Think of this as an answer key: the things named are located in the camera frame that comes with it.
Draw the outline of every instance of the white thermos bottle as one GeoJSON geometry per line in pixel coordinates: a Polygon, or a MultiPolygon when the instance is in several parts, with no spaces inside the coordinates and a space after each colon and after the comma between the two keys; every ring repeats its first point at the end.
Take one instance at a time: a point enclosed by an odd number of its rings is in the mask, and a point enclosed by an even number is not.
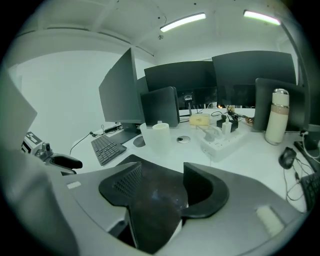
{"type": "Polygon", "coordinates": [[[289,93],[285,89],[275,89],[272,93],[272,104],[265,140],[278,145],[284,139],[289,116],[289,93]]]}

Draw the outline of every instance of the white desk surface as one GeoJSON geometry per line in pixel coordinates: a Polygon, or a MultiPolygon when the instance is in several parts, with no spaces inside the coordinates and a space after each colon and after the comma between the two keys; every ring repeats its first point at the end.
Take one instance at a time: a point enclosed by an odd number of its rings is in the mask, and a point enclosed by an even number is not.
{"type": "MultiPolygon", "coordinates": [[[[225,113],[226,109],[210,108],[203,110],[203,113],[211,114],[214,111],[221,111],[222,113],[225,113]]],[[[255,110],[251,108],[236,108],[235,112],[249,117],[254,117],[255,115],[255,110]]],[[[180,115],[185,115],[188,113],[188,110],[180,110],[180,115]]],[[[183,122],[184,120],[188,119],[188,117],[181,117],[180,121],[183,122]]],[[[219,116],[211,117],[210,123],[215,123],[215,121],[219,119],[219,116]]],[[[237,151],[235,151],[230,156],[228,156],[220,162],[212,161],[211,157],[201,150],[200,143],[195,136],[196,130],[194,128],[191,128],[189,122],[180,123],[176,128],[170,129],[173,149],[171,151],[171,154],[167,155],[166,157],[156,155],[152,151],[152,149],[148,148],[147,146],[134,146],[133,141],[135,138],[133,138],[123,144],[125,147],[127,147],[127,150],[123,154],[116,157],[108,164],[101,166],[91,145],[91,141],[95,139],[92,136],[88,136],[77,146],[75,146],[72,149],[71,156],[76,159],[79,159],[83,163],[83,167],[81,169],[76,170],[78,174],[94,172],[114,167],[130,155],[136,155],[149,162],[181,173],[183,173],[184,162],[210,166],[258,180],[264,185],[266,185],[268,188],[273,190],[275,193],[277,193],[280,197],[285,199],[286,187],[284,171],[278,162],[280,154],[284,151],[286,147],[293,148],[297,152],[297,158],[300,159],[304,164],[309,165],[307,160],[294,146],[295,141],[301,141],[299,133],[286,133],[283,142],[280,145],[274,146],[269,144],[265,140],[264,132],[253,132],[251,126],[249,126],[245,122],[245,120],[241,121],[239,123],[239,126],[250,131],[250,135],[247,137],[247,142],[237,151]],[[191,141],[187,144],[177,143],[177,137],[182,135],[189,136],[191,138],[191,141]]],[[[300,176],[302,170],[297,161],[294,161],[294,167],[300,176]]],[[[312,171],[307,166],[304,167],[304,170],[309,174],[312,173],[312,171]]],[[[285,170],[285,177],[287,181],[287,189],[289,190],[296,183],[295,172],[293,168],[285,170]]],[[[289,196],[292,199],[297,199],[302,194],[303,192],[301,186],[298,184],[291,190],[289,196]]],[[[301,212],[306,211],[306,203],[304,196],[302,196],[297,201],[289,200],[289,202],[297,210],[301,212]]]]}

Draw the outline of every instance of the ceiling light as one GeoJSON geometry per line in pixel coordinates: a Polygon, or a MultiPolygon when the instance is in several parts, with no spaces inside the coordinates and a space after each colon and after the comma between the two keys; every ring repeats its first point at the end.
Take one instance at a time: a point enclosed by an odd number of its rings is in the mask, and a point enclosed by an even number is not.
{"type": "Polygon", "coordinates": [[[183,24],[186,24],[186,23],[189,23],[189,22],[195,22],[195,21],[198,21],[198,20],[203,20],[206,18],[206,15],[202,12],[202,13],[197,13],[197,14],[193,14],[193,15],[190,15],[190,16],[187,16],[187,17],[184,17],[184,18],[181,18],[181,19],[178,19],[178,20],[175,20],[167,25],[164,25],[162,27],[160,27],[160,30],[162,32],[166,32],[168,30],[171,30],[171,29],[174,29],[180,25],[183,25],[183,24]]]}
{"type": "Polygon", "coordinates": [[[277,20],[275,18],[272,18],[270,16],[267,16],[267,15],[260,14],[260,13],[256,13],[256,12],[245,10],[243,15],[244,15],[244,17],[255,18],[255,19],[258,19],[258,20],[262,20],[262,21],[265,21],[265,22],[272,23],[272,24],[280,25],[280,21],[279,20],[277,20]]]}

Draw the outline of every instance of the small box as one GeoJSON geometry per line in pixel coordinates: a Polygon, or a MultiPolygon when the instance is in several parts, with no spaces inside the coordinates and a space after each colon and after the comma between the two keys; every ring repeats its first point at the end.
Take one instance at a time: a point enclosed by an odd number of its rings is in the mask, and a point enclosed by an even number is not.
{"type": "Polygon", "coordinates": [[[209,126],[210,125],[210,116],[209,114],[193,114],[189,119],[191,126],[209,126]]]}

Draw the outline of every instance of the keyboard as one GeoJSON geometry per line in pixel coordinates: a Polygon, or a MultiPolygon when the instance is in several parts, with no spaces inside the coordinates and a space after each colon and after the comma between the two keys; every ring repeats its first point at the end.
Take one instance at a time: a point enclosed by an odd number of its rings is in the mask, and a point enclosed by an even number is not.
{"type": "Polygon", "coordinates": [[[310,211],[315,205],[320,190],[320,172],[301,178],[301,186],[306,202],[306,209],[310,211]]]}
{"type": "Polygon", "coordinates": [[[104,166],[111,160],[122,154],[127,148],[112,141],[106,135],[102,135],[91,142],[100,165],[104,166]]]}

